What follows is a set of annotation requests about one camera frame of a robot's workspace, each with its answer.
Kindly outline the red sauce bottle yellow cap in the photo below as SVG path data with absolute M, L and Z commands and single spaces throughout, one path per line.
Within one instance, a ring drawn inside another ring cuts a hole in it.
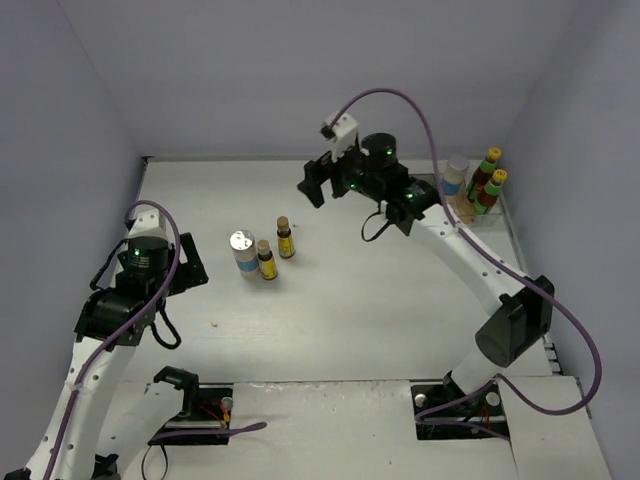
M 500 148 L 491 147 L 488 149 L 486 156 L 474 171 L 471 181 L 467 187 L 467 199 L 470 202 L 475 201 L 478 193 L 491 179 L 501 156 L 502 151 Z

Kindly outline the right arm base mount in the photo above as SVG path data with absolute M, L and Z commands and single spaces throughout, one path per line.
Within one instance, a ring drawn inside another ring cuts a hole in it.
M 510 439 L 499 387 L 493 383 L 463 400 L 464 393 L 442 382 L 411 383 L 418 441 Z

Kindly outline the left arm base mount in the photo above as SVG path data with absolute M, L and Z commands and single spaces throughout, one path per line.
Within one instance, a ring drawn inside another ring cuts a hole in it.
M 220 446 L 230 438 L 209 430 L 228 429 L 233 408 L 234 387 L 229 383 L 206 383 L 196 373 L 165 366 L 153 383 L 166 383 L 182 395 L 181 410 L 171 417 L 149 446 Z

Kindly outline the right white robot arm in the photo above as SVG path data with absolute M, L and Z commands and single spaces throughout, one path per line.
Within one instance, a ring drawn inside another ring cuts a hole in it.
M 325 182 L 335 198 L 353 191 L 376 202 L 388 226 L 420 239 L 480 301 L 489 318 L 476 332 L 470 353 L 444 377 L 442 388 L 449 409 L 468 410 L 480 388 L 547 334 L 553 284 L 544 276 L 519 282 L 504 272 L 504 262 L 482 257 L 484 244 L 463 224 L 448 219 L 436 188 L 398 162 L 391 134 L 357 140 L 338 159 L 326 152 L 307 162 L 297 188 L 321 207 Z

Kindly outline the white granule jar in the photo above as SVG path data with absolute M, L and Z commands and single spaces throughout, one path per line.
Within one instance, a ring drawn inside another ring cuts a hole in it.
M 469 166 L 469 159 L 461 155 L 453 155 L 447 160 L 441 177 L 441 185 L 445 196 L 456 196 L 459 193 Z
M 259 274 L 256 240 L 248 230 L 237 230 L 229 238 L 230 248 L 240 274 L 251 278 Z

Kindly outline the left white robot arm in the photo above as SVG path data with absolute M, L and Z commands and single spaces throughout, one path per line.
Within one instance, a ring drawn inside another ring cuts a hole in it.
M 197 375 L 164 367 L 141 403 L 112 432 L 102 431 L 144 333 L 156 334 L 156 319 L 168 318 L 168 298 L 208 281 L 189 233 L 175 245 L 150 234 L 125 244 L 113 253 L 123 266 L 114 286 L 95 288 L 81 310 L 69 373 L 42 440 L 9 479 L 118 479 L 171 416 L 185 420 L 199 409 Z

